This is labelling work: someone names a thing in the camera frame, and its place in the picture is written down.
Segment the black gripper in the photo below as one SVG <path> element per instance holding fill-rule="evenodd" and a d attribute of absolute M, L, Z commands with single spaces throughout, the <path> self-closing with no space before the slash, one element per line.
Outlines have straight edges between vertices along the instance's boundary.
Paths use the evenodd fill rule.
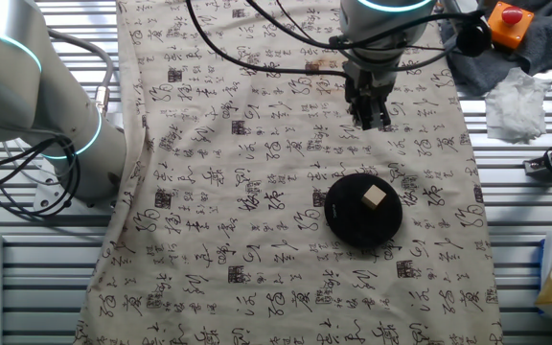
<path fill-rule="evenodd" d="M 345 100 L 350 104 L 349 112 L 353 123 L 362 130 L 368 129 L 368 118 L 363 103 L 356 101 L 360 97 L 370 100 L 370 128 L 383 128 L 391 125 L 386 107 L 386 98 L 392 92 L 397 74 L 383 69 L 364 69 L 352 61 L 343 63 L 345 81 Z"/>

